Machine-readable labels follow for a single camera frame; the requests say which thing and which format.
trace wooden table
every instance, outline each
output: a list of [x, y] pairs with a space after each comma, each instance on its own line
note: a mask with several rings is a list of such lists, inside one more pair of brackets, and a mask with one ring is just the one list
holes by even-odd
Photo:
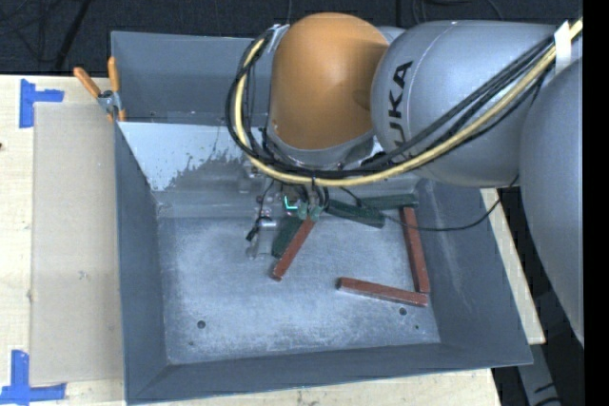
[[[89, 106], [101, 110], [80, 83], [72, 77], [0, 75], [0, 386], [10, 373], [10, 351], [30, 351], [31, 324], [31, 243], [34, 131], [19, 128], [20, 81], [27, 78], [37, 89], [64, 90], [61, 104]], [[96, 78], [102, 89], [108, 79]], [[495, 190], [483, 190], [489, 207]], [[543, 331], [531, 298], [509, 226], [501, 208], [490, 217], [510, 285], [514, 290], [522, 324], [529, 343], [543, 343]], [[124, 404], [121, 379], [92, 379], [68, 383], [67, 396], [60, 404]], [[216, 397], [180, 402], [181, 405], [365, 405], [408, 404], [411, 406], [498, 406], [500, 401], [489, 369], [434, 374], [278, 391], [244, 396]]]

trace black cable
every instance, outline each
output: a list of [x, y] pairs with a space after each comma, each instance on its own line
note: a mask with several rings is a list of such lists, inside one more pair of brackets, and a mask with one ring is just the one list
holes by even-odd
[[[381, 167], [381, 166], [389, 163], [392, 158], [399, 156], [399, 155], [403, 155], [405, 151], [407, 151], [414, 145], [418, 144], [419, 142], [421, 142], [424, 139], [426, 139], [427, 137], [429, 137], [436, 130], [438, 130], [444, 124], [448, 123], [451, 119], [453, 119], [458, 113], [462, 112], [468, 106], [475, 103], [476, 100], [479, 100], [480, 97], [484, 95], [484, 93], [488, 93], [489, 91], [498, 93], [499, 91], [501, 91], [502, 89], [507, 87], [507, 85], [509, 85], [510, 83], [513, 83], [513, 81], [515, 80], [515, 75], [520, 75], [524, 68], [528, 68], [534, 60], [538, 59], [540, 53], [542, 53], [546, 50], [549, 43], [552, 42], [552, 39], [553, 39], [553, 37], [549, 36], [546, 39], [544, 39], [544, 40], [540, 41], [539, 43], [537, 43], [536, 45], [534, 45], [532, 48], [530, 48], [525, 53], [523, 53], [519, 58], [517, 58], [516, 60], [511, 62], [505, 68], [503, 68], [499, 73], [497, 73], [495, 76], [493, 76], [489, 81], [484, 83], [482, 86], [480, 86], [479, 88], [474, 90], [472, 93], [470, 93], [467, 97], [465, 97], [463, 100], [461, 100], [458, 104], [456, 104], [455, 106], [450, 108], [448, 111], [446, 111], [441, 117], [436, 119], [436, 121], [434, 121], [432, 124], [427, 126], [425, 129], [423, 129], [421, 132], [419, 132], [416, 136], [412, 137], [410, 140], [408, 140], [404, 144], [399, 145], [395, 149], [387, 152], [381, 158], [378, 158], [374, 162], [371, 162], [368, 165], [368, 167], [370, 167], [370, 168]], [[475, 113], [476, 113], [476, 111], [471, 112], [469, 114], [470, 118], [473, 117], [473, 115]]]
[[[436, 2], [434, 2], [437, 5], [444, 5], [444, 6], [454, 6], [454, 5], [458, 5], [458, 4], [462, 4], [464, 2], [469, 2], [470, 0], [436, 0]], [[497, 18], [502, 21], [503, 18], [503, 13], [501, 12], [501, 9], [499, 8], [499, 6], [493, 2], [492, 0], [485, 0], [493, 9], [493, 11], [497, 14]], [[422, 15], [422, 19], [421, 17], [419, 17], [419, 14], [417, 13], [417, 8], [421, 11], [421, 15]], [[427, 19], [427, 12], [425, 10], [425, 0], [412, 0], [412, 16], [415, 20], [415, 24], [420, 24], [422, 21], [423, 22], [428, 22]]]
[[251, 242], [254, 239], [254, 236], [260, 231], [260, 222], [262, 220], [269, 220], [269, 221], [273, 220], [270, 217], [266, 217], [263, 215], [263, 209], [265, 208], [266, 193], [268, 193], [268, 190], [270, 190], [270, 188], [274, 184], [275, 184], [275, 180], [271, 180], [270, 183], [268, 184], [268, 186], [266, 187], [265, 191], [263, 192], [262, 196], [260, 197], [260, 206], [258, 207], [258, 218], [256, 218], [256, 220], [254, 221], [254, 225], [251, 227], [251, 230], [249, 230], [249, 232], [247, 232], [247, 236], [246, 236], [247, 241]]
[[64, 64], [64, 61], [66, 60], [66, 57], [68, 56], [68, 52], [72, 46], [74, 38], [76, 37], [76, 34], [78, 33], [78, 29], [80, 28], [80, 25], [82, 24], [82, 22], [85, 18], [85, 15], [87, 14], [88, 7], [89, 7], [91, 1], [92, 0], [83, 0], [83, 3], [81, 4], [80, 9], [76, 13], [76, 17], [72, 21], [72, 24], [69, 27], [68, 33], [66, 34], [66, 37], [64, 38], [64, 41], [57, 53], [55, 66], [54, 66], [56, 71], [61, 70], [61, 67]]
[[[538, 53], [535, 57], [533, 57], [528, 63], [524, 65], [520, 65], [519, 69], [514, 73], [514, 79], [520, 78], [529, 68], [531, 68], [543, 54], [545, 54], [550, 49], [550, 45], [548, 45], [542, 52]], [[545, 73], [542, 73], [538, 76], [538, 79], [543, 78]], [[457, 132], [459, 132], [473, 117], [474, 115], [481, 110], [484, 105], [486, 105], [495, 95], [497, 95], [500, 91], [502, 91], [505, 86], [497, 86], [492, 87], [486, 93], [484, 93], [470, 108], [468, 108], [463, 115], [450, 127], [445, 133], [436, 139], [431, 147], [435, 147], [437, 145], [442, 144], [444, 141], [453, 137]]]
[[[512, 180], [512, 182], [507, 186], [508, 188], [511, 188], [514, 183], [518, 180], [520, 175], [516, 175], [516, 178], [514, 178]], [[414, 228], [415, 230], [422, 230], [424, 232], [455, 232], [455, 231], [459, 231], [459, 230], [466, 230], [468, 228], [472, 228], [475, 227], [476, 225], [478, 225], [479, 223], [483, 222], [484, 220], [486, 220], [491, 213], [493, 213], [493, 211], [495, 210], [495, 208], [497, 208], [499, 206], [499, 204], [501, 203], [501, 199], [497, 199], [496, 202], [494, 202], [491, 207], [484, 213], [484, 215], [482, 215], [481, 217], [479, 217], [478, 219], [476, 219], [475, 221], [471, 222], [471, 223], [467, 223], [465, 225], [459, 225], [459, 226], [453, 226], [453, 227], [423, 227], [423, 226], [419, 226], [419, 225], [409, 225], [407, 223], [402, 222], [399, 219], [396, 219], [394, 217], [391, 217], [390, 215], [387, 215], [386, 213], [380, 211], [378, 208], [375, 208], [372, 205], [369, 205], [367, 203], [364, 203], [362, 201], [362, 199], [360, 199], [357, 195], [355, 195], [352, 191], [348, 190], [347, 188], [345, 188], [344, 186], [340, 186], [340, 189], [342, 191], [344, 191], [345, 193], [347, 193], [348, 195], [350, 195], [356, 202], [357, 206], [359, 207], [363, 207], [363, 208], [368, 208], [371, 210], [377, 210], [379, 211], [386, 219], [395, 222], [401, 226], [404, 227], [408, 227], [408, 228]]]

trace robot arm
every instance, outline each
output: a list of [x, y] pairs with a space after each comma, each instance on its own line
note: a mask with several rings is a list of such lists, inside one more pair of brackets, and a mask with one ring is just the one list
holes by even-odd
[[[581, 29], [580, 20], [571, 26], [569, 43]], [[558, 74], [555, 30], [440, 21], [391, 37], [353, 16], [314, 14], [269, 53], [265, 140], [244, 123], [251, 60], [231, 90], [228, 125], [253, 165], [288, 184], [379, 184], [409, 172], [461, 186], [519, 184], [583, 343], [580, 40]]]

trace blue tape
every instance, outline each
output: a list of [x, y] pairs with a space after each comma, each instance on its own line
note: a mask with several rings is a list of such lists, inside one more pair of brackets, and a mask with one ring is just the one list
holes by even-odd
[[32, 127], [34, 125], [35, 102], [61, 102], [64, 100], [62, 90], [46, 89], [36, 91], [36, 84], [25, 78], [21, 79], [21, 100], [19, 104], [19, 127]]
[[29, 386], [29, 355], [20, 350], [10, 353], [10, 386], [3, 386], [0, 391], [0, 404], [17, 404], [29, 406], [31, 401], [52, 401], [63, 399], [66, 395], [66, 383], [49, 387]]

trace yellow cable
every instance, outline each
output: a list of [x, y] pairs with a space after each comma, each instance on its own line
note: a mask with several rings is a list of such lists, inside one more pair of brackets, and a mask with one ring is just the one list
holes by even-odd
[[[583, 29], [583, 19], [580, 18], [577, 22], [571, 26], [569, 29], [570, 37], [573, 40], [575, 36], [577, 36], [581, 30]], [[247, 57], [246, 63], [254, 56], [256, 50], [260, 47], [260, 44], [255, 46]], [[425, 151], [424, 153], [416, 156], [415, 158], [408, 160], [404, 163], [395, 165], [389, 169], [384, 171], [380, 171], [378, 173], [374, 173], [366, 176], [357, 176], [353, 178], [341, 178], [338, 180], [331, 180], [328, 178], [315, 178], [315, 184], [318, 186], [357, 186], [360, 184], [371, 184], [378, 182], [380, 180], [386, 180], [387, 178], [391, 178], [393, 176], [397, 176], [406, 171], [411, 171], [416, 169], [417, 167], [422, 166], [434, 159], [440, 157], [445, 152], [448, 152], [450, 149], [460, 145], [464, 141], [466, 141], [470, 136], [472, 136], [481, 126], [486, 124], [490, 119], [498, 115], [504, 108], [506, 108], [518, 95], [520, 95], [523, 91], [525, 91], [528, 86], [546, 69], [550, 66], [550, 64], [556, 58], [556, 47], [553, 45], [550, 50], [543, 56], [541, 59], [521, 78], [519, 82], [517, 82], [503, 97], [501, 97], [493, 106], [491, 106], [486, 112], [482, 114], [482, 116], [474, 121], [467, 127], [464, 127], [462, 130], [457, 132], [450, 139], [447, 139], [442, 144]], [[235, 130], [239, 137], [239, 140], [247, 145], [246, 134], [243, 127], [243, 119], [241, 117], [241, 106], [243, 103], [243, 96], [246, 84], [246, 74], [241, 77], [237, 84], [236, 92], [235, 92], [235, 105], [234, 105], [234, 119], [235, 119]], [[255, 165], [258, 169], [264, 172], [266, 175], [274, 178], [275, 180], [280, 180], [284, 183], [289, 184], [310, 184], [312, 179], [308, 176], [300, 176], [291, 173], [285, 173], [283, 171], [278, 171], [277, 169], [267, 166], [264, 163], [261, 163], [256, 158], [253, 158], [247, 155], [249, 160], [253, 165]]]

